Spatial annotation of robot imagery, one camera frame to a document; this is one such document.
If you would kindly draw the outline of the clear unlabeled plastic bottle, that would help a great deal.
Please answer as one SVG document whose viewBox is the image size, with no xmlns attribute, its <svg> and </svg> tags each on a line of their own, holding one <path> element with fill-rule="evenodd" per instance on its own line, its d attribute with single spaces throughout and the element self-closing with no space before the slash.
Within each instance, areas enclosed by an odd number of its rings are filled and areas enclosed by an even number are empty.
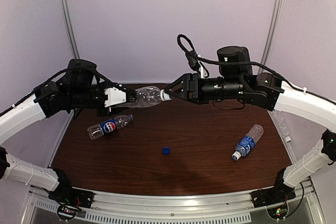
<svg viewBox="0 0 336 224">
<path fill-rule="evenodd" d="M 117 108 L 149 108 L 162 102 L 161 89 L 155 86 L 138 88 L 134 102 L 117 104 Z"/>
</svg>

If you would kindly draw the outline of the Pepsi label plastic bottle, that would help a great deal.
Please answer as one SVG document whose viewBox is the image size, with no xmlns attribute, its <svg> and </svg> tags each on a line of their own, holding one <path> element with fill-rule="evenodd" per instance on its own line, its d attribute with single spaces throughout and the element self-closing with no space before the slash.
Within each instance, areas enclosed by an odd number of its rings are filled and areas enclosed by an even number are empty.
<svg viewBox="0 0 336 224">
<path fill-rule="evenodd" d="M 132 114 L 119 115 L 112 119 L 108 119 L 104 122 L 88 127 L 87 132 L 92 140 L 96 140 L 116 130 L 126 127 L 132 121 Z"/>
</svg>

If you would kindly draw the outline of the blue bottle cap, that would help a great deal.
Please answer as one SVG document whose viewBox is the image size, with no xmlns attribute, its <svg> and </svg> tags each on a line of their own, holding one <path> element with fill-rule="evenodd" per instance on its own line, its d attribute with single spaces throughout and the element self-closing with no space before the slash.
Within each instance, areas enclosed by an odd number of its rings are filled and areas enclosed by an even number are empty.
<svg viewBox="0 0 336 224">
<path fill-rule="evenodd" d="M 163 155 L 169 155 L 170 152 L 171 152 L 171 150 L 170 150 L 169 147 L 167 147 L 167 146 L 163 147 L 163 149 L 162 149 Z"/>
</svg>

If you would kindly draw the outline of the blue label water bottle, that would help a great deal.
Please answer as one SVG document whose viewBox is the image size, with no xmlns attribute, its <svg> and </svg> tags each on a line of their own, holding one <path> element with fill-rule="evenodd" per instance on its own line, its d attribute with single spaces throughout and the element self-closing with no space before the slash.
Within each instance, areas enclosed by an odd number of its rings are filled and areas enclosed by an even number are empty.
<svg viewBox="0 0 336 224">
<path fill-rule="evenodd" d="M 242 140 L 236 145 L 235 151 L 232 154 L 232 159 L 237 161 L 241 157 L 247 156 L 251 150 L 253 150 L 264 134 L 264 128 L 255 124 L 249 132 L 242 138 Z"/>
</svg>

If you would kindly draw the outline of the white bottle cap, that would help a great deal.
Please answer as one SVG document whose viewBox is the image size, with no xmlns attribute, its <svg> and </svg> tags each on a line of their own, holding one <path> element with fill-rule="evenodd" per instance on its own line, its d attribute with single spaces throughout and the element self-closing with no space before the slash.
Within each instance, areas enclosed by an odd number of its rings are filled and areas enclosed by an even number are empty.
<svg viewBox="0 0 336 224">
<path fill-rule="evenodd" d="M 167 94 L 163 89 L 160 91 L 160 98 L 162 101 L 171 101 L 173 97 Z"/>
</svg>

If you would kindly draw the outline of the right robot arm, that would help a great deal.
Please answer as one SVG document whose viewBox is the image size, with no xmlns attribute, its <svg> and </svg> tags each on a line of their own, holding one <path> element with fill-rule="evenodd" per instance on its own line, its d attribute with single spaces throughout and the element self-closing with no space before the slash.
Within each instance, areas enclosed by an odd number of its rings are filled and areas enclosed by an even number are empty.
<svg viewBox="0 0 336 224">
<path fill-rule="evenodd" d="M 335 162 L 335 102 L 291 84 L 271 69 L 254 75 L 248 49 L 228 46 L 218 49 L 220 77 L 201 78 L 186 73 L 165 87 L 175 98 L 194 104 L 234 99 L 268 111 L 293 114 L 322 125 L 326 131 L 315 147 L 293 165 L 279 171 L 270 193 L 292 192 L 304 179 Z"/>
</svg>

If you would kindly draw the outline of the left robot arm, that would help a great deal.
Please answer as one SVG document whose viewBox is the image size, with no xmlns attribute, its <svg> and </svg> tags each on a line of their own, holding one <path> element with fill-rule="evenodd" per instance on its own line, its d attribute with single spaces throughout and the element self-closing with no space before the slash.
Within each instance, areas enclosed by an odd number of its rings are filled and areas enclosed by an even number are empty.
<svg viewBox="0 0 336 224">
<path fill-rule="evenodd" d="M 71 59 L 67 68 L 52 75 L 1 113 L 1 143 L 60 111 L 80 114 L 83 109 L 95 109 L 98 116 L 115 114 L 116 105 L 135 102 L 136 94 L 135 90 L 99 73 L 95 63 Z M 40 187 L 48 192 L 72 191 L 71 182 L 62 170 L 25 162 L 3 147 L 1 178 Z"/>
</svg>

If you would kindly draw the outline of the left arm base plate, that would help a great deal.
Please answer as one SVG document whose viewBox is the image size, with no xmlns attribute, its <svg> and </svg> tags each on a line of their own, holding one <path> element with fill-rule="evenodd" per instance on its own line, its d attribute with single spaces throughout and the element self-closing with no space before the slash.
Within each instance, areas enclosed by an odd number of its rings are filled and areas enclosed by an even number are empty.
<svg viewBox="0 0 336 224">
<path fill-rule="evenodd" d="M 58 187 L 54 191 L 47 191 L 48 197 L 63 205 L 79 208 L 90 208 L 94 193 L 72 187 Z"/>
</svg>

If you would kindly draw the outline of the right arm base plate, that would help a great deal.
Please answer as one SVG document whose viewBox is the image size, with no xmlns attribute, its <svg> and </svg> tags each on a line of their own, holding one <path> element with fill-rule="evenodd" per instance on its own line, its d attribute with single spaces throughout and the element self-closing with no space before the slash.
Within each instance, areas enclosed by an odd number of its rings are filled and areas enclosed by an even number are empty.
<svg viewBox="0 0 336 224">
<path fill-rule="evenodd" d="M 252 191 L 250 196 L 254 207 L 258 208 L 294 199 L 296 197 L 296 193 L 292 188 L 287 190 L 283 188 L 272 187 Z"/>
</svg>

